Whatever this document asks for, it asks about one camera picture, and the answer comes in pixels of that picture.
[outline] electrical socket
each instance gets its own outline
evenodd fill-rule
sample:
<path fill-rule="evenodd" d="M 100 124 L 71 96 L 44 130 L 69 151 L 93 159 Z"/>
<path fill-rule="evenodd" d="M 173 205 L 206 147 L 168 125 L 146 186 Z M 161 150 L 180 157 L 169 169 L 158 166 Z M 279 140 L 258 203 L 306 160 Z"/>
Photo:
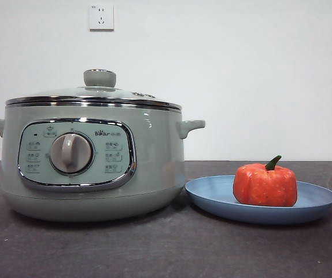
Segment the electrical socket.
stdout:
<path fill-rule="evenodd" d="M 90 30 L 113 30 L 113 5 L 91 5 L 89 7 Z"/>

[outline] gray table surface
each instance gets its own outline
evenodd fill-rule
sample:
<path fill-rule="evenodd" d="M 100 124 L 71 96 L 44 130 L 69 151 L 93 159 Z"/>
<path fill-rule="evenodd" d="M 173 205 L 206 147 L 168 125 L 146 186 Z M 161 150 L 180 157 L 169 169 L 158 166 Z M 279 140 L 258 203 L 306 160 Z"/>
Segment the gray table surface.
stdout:
<path fill-rule="evenodd" d="M 243 164 L 190 161 L 186 178 L 234 174 Z M 332 190 L 332 162 L 279 164 Z M 183 190 L 141 217 L 65 224 L 13 212 L 0 191 L 0 277 L 332 278 L 332 212 L 294 226 L 245 224 L 202 211 Z"/>

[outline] green stem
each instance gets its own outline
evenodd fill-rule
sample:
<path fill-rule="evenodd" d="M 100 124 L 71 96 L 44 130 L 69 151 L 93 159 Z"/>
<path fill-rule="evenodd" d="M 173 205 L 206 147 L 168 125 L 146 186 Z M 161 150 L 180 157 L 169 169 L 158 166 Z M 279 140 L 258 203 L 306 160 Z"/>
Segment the green stem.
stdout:
<path fill-rule="evenodd" d="M 275 165 L 277 164 L 277 162 L 282 158 L 281 155 L 277 155 L 276 157 L 274 157 L 272 160 L 270 160 L 268 162 L 268 164 L 265 165 L 265 169 L 267 171 L 270 171 L 270 170 L 274 170 L 275 169 Z"/>

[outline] blue plate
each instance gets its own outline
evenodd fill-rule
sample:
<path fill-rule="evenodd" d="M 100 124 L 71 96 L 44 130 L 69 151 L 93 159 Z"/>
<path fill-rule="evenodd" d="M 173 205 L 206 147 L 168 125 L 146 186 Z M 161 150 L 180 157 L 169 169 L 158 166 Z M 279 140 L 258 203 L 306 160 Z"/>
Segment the blue plate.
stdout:
<path fill-rule="evenodd" d="M 269 207 L 240 204 L 233 195 L 234 175 L 217 175 L 187 182 L 192 202 L 220 217 L 269 225 L 289 225 L 313 221 L 332 209 L 332 191 L 297 181 L 298 198 L 293 207 Z"/>

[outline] lid knob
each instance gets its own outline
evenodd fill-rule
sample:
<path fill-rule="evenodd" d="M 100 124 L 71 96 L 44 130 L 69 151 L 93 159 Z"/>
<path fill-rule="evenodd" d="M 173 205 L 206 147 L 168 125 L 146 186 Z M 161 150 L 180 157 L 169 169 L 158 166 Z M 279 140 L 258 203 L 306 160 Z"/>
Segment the lid knob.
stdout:
<path fill-rule="evenodd" d="M 86 86 L 114 87 L 116 74 L 106 69 L 88 69 L 84 71 L 84 82 Z"/>

